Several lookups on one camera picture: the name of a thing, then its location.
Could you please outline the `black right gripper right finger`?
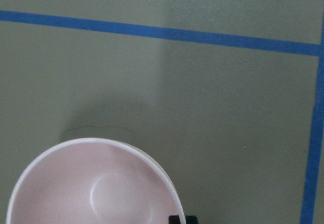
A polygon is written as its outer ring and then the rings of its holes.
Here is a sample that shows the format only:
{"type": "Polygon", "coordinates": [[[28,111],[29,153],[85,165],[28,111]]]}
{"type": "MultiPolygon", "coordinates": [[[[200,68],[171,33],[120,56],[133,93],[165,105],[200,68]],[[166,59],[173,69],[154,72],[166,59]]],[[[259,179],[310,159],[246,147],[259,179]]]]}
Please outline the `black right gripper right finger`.
{"type": "Polygon", "coordinates": [[[198,218],[195,215],[186,215],[186,224],[198,224],[198,218]]]}

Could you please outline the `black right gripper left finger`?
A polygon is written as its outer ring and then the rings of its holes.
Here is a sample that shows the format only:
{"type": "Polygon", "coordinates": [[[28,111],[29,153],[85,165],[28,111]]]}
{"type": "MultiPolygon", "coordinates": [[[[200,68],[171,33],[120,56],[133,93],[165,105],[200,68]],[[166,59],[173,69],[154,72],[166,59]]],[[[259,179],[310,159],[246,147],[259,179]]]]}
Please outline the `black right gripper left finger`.
{"type": "Polygon", "coordinates": [[[180,224],[180,217],[178,215],[170,215],[168,221],[169,224],[180,224]]]}

